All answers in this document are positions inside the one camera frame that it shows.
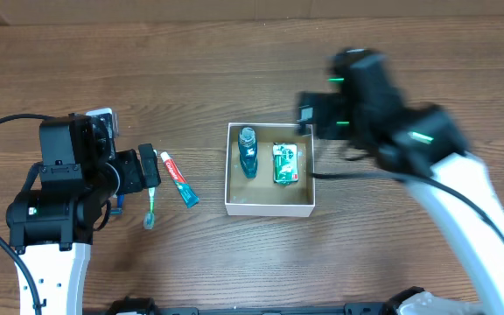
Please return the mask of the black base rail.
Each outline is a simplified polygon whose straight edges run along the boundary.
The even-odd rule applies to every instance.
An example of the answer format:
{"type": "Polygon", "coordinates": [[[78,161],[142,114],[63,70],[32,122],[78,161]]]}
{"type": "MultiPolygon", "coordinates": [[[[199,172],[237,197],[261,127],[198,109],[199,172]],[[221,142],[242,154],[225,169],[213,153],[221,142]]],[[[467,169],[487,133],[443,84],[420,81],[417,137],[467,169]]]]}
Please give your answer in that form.
{"type": "Polygon", "coordinates": [[[346,303],[343,306],[303,306],[268,308],[227,308],[204,310],[197,307],[160,308],[153,298],[125,297],[116,300],[106,311],[99,314],[134,315],[383,315],[390,314],[382,302],[346,303]]]}

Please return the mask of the green Dettol soap packet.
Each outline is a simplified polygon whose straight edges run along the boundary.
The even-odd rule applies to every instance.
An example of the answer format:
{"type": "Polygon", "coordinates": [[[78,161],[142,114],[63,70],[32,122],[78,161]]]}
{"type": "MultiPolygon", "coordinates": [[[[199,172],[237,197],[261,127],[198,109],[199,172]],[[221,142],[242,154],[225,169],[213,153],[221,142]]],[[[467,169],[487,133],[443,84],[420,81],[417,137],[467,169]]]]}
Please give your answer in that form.
{"type": "Polygon", "coordinates": [[[287,186],[298,182],[298,146],[295,143],[274,143],[272,157],[276,184],[287,186]]]}

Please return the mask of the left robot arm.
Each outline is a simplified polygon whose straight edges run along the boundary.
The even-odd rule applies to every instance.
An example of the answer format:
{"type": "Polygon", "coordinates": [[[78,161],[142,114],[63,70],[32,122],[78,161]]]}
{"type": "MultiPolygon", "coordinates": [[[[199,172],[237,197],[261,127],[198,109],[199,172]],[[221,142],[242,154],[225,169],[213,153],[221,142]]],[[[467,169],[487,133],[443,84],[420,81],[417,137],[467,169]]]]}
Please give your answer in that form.
{"type": "Polygon", "coordinates": [[[94,233],[107,224],[114,196],[160,185],[151,144],[117,151],[110,109],[44,120],[42,154],[9,205],[10,246],[21,259],[22,314],[80,314],[94,233]]]}

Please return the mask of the green toothbrush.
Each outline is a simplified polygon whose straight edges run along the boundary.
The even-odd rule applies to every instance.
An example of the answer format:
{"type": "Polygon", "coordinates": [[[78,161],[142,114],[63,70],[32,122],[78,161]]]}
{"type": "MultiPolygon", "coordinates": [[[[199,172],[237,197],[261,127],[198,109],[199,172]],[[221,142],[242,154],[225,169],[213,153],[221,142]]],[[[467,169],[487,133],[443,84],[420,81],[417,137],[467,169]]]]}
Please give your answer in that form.
{"type": "Polygon", "coordinates": [[[147,230],[153,229],[155,224],[155,214],[154,214],[155,195],[156,195],[156,188],[150,187],[148,189],[150,207],[149,211],[146,213],[143,219],[143,227],[147,230]]]}

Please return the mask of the blue mouthwash bottle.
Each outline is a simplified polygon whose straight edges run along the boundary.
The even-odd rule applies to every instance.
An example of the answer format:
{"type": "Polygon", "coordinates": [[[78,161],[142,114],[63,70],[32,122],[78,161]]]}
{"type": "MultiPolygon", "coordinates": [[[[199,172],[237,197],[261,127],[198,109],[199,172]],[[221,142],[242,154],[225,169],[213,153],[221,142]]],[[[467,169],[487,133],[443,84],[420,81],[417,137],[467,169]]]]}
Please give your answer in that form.
{"type": "Polygon", "coordinates": [[[240,163],[247,179],[253,179],[257,174],[257,141],[256,132],[251,127],[244,127],[238,135],[240,163]]]}

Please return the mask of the red Colgate toothpaste tube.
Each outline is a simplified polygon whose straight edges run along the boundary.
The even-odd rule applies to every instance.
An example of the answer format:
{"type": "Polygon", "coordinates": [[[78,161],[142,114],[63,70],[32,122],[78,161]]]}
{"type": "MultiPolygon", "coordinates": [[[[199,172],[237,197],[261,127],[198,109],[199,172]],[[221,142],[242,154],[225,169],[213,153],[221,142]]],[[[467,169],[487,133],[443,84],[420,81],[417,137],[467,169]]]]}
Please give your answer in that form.
{"type": "Polygon", "coordinates": [[[181,198],[185,202],[186,207],[191,208],[197,205],[200,201],[200,198],[195,194],[193,189],[187,183],[186,179],[181,174],[172,157],[166,151],[161,152],[160,157],[163,160],[164,166],[170,174],[174,185],[177,187],[181,198]]]}

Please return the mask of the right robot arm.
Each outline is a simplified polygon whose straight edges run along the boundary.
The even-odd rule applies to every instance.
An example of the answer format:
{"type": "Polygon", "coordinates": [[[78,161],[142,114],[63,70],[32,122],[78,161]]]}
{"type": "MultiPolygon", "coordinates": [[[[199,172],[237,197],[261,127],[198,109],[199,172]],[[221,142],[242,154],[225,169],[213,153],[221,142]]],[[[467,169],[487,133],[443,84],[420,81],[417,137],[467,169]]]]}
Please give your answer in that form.
{"type": "Polygon", "coordinates": [[[401,183],[435,222],[479,297],[465,303],[412,287],[383,303],[381,313],[504,314],[504,209],[485,162],[439,105],[405,104],[382,53],[338,53],[330,80],[332,93],[299,95],[299,132],[344,140],[374,159],[374,179],[401,183]]]}

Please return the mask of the white cardboard box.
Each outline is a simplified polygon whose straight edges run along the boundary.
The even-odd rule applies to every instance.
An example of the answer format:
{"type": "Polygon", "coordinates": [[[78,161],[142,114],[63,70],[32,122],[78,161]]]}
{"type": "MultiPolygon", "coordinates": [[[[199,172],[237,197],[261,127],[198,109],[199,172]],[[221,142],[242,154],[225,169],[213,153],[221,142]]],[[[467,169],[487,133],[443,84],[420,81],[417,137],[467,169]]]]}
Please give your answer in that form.
{"type": "Polygon", "coordinates": [[[308,217],[316,206],[314,138],[312,126],[306,134],[297,133],[292,123],[231,122],[227,126],[225,170],[225,207],[232,216],[308,217]],[[238,135],[243,127],[255,131],[258,143],[258,169],[255,178],[246,178],[240,163],[238,135]],[[298,182],[279,185],[274,182],[275,144],[297,146],[298,182]]]}

